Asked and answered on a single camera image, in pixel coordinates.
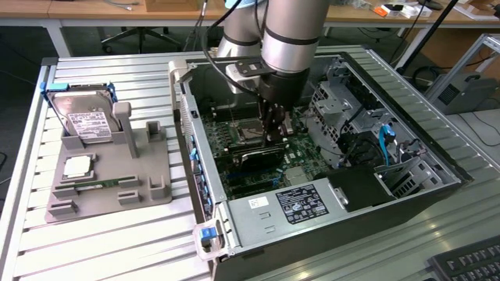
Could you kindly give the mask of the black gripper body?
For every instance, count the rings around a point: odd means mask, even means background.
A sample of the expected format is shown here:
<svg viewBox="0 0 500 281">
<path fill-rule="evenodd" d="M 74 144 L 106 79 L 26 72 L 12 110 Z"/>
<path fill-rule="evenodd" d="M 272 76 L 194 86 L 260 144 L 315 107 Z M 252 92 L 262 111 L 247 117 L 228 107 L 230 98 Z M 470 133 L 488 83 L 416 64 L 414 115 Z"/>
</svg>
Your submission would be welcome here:
<svg viewBox="0 0 500 281">
<path fill-rule="evenodd" d="M 310 68 L 298 73 L 274 72 L 260 76 L 259 104 L 278 105 L 290 111 L 299 101 L 310 75 Z"/>
</svg>

